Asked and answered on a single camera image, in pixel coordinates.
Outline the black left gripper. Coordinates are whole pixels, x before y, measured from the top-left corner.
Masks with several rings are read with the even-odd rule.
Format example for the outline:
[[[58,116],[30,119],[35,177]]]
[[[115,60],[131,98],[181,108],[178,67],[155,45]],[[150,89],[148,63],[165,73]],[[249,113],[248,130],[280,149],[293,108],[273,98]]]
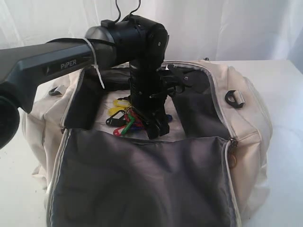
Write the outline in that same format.
[[[169,119],[164,104],[173,86],[164,79],[162,62],[130,61],[131,104],[146,122],[150,140],[169,133]]]

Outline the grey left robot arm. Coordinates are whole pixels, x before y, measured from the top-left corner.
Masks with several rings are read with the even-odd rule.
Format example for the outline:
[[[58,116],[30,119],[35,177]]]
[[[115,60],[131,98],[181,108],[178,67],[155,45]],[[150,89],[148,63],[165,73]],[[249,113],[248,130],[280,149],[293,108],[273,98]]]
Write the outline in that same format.
[[[163,63],[169,35],[164,25],[138,15],[121,22],[103,20],[85,37],[59,38],[45,44],[0,52],[0,145],[19,127],[19,109],[32,111],[36,90],[50,80],[93,66],[96,71],[138,63],[145,72]]]

